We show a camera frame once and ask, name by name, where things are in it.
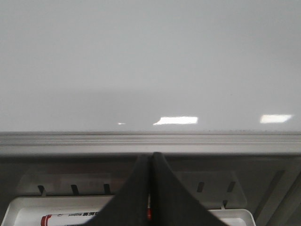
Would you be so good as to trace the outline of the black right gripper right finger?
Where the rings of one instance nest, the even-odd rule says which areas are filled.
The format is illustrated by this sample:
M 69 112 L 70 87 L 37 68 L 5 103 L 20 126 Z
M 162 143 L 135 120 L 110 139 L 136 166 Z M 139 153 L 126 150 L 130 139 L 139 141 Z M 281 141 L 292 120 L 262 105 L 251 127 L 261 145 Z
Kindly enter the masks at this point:
M 162 153 L 151 158 L 152 226 L 225 226 L 199 203 L 172 172 Z

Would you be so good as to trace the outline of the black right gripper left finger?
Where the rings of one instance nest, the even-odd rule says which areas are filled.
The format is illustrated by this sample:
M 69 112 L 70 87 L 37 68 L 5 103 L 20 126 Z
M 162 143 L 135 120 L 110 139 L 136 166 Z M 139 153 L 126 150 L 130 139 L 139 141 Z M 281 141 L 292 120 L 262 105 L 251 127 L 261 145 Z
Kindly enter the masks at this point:
M 122 188 L 86 226 L 147 226 L 150 157 L 137 158 Z

